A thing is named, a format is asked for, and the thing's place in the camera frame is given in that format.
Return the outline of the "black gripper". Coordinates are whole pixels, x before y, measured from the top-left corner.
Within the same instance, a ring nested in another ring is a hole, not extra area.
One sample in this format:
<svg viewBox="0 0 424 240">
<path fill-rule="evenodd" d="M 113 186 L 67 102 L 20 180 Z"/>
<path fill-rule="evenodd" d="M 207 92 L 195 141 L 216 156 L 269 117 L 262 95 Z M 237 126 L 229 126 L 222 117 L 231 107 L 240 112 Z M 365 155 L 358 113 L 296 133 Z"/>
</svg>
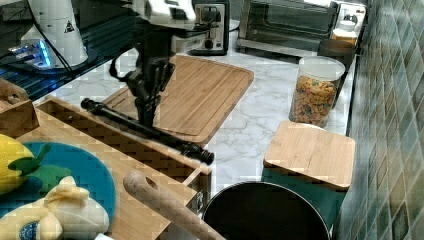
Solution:
<svg viewBox="0 0 424 240">
<path fill-rule="evenodd" d="M 142 125 L 153 126 L 160 93 L 165 90 L 174 70 L 175 65 L 167 57 L 153 57 L 127 75 L 127 85 L 135 97 Z"/>
</svg>

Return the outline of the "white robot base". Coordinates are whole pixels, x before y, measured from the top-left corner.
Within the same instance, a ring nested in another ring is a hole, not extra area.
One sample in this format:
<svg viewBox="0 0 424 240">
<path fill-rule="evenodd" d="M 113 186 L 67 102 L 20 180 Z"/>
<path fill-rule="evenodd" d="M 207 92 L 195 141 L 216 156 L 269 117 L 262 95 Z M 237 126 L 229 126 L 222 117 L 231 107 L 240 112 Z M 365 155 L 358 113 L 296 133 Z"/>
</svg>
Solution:
<svg viewBox="0 0 424 240">
<path fill-rule="evenodd" d="M 77 26 L 72 0 L 25 0 L 32 27 L 8 49 L 17 60 L 41 71 L 72 72 L 91 61 Z"/>
</svg>

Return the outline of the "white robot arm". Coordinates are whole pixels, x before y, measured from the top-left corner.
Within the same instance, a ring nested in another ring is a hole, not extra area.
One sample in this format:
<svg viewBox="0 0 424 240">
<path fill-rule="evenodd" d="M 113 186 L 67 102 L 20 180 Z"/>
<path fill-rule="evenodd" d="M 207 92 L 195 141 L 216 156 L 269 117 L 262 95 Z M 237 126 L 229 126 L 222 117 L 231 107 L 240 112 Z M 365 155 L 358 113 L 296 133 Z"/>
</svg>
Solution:
<svg viewBox="0 0 424 240">
<path fill-rule="evenodd" d="M 160 92 L 175 69 L 170 58 L 200 47 L 207 28 L 196 25 L 192 0 L 132 0 L 132 9 L 140 17 L 134 33 L 138 58 L 127 84 L 136 97 L 139 122 L 152 126 Z"/>
</svg>

